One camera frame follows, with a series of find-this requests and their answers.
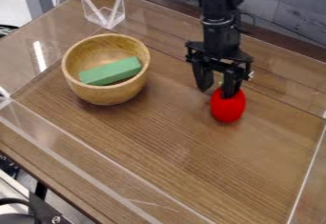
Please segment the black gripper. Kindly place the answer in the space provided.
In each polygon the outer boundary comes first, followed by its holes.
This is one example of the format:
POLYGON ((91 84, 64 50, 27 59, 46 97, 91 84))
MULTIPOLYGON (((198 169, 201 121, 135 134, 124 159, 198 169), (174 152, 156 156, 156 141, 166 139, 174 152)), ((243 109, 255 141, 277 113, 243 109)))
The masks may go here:
POLYGON ((197 86, 205 92, 214 83, 214 72, 223 72, 222 97, 230 99, 239 91, 242 79, 250 81, 254 77, 254 57, 241 48, 230 48, 222 53, 205 50, 205 43, 187 41, 186 61, 193 64, 197 86))

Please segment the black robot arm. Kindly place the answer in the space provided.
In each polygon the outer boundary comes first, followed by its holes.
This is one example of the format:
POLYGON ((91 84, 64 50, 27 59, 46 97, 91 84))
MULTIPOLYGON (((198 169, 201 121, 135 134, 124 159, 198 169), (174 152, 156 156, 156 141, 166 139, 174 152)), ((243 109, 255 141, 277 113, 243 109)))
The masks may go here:
POLYGON ((254 57, 241 49, 241 10, 243 0, 199 0, 203 40, 187 41, 186 61, 193 65, 198 88, 214 84, 217 71, 223 74, 222 97, 233 98, 243 80, 253 78, 254 57))

